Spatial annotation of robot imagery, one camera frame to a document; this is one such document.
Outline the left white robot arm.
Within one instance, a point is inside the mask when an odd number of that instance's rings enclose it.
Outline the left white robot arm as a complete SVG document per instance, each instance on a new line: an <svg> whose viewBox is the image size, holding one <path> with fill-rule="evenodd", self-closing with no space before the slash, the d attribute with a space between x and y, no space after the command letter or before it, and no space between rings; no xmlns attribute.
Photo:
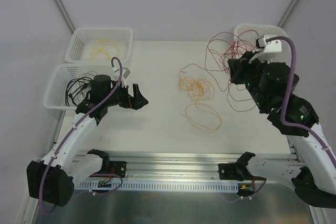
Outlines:
<svg viewBox="0 0 336 224"><path fill-rule="evenodd" d="M109 154L92 149L73 164L73 159L84 141L97 128L108 109L119 106L138 110L149 102L133 84L133 93L121 78L99 74L91 81L86 97L78 104L75 116L63 139L41 161L32 161L26 169L29 196L55 206L63 207L71 199L74 189L93 174L111 177Z"/></svg>

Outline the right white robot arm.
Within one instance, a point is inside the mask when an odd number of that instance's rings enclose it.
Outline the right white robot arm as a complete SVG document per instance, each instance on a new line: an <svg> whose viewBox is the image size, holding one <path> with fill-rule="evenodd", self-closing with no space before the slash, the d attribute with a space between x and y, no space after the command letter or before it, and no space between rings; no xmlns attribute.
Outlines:
<svg viewBox="0 0 336 224"><path fill-rule="evenodd" d="M285 121L281 112L289 80L290 67L284 62L261 62L248 51L239 59L228 60L230 81L243 84L261 114L285 135L302 155L303 166L290 166L268 161L245 152L229 170L230 179L263 177L290 189L306 204L319 208L335 208L335 166L327 154L319 118L312 105L293 93L289 96Z"/></svg>

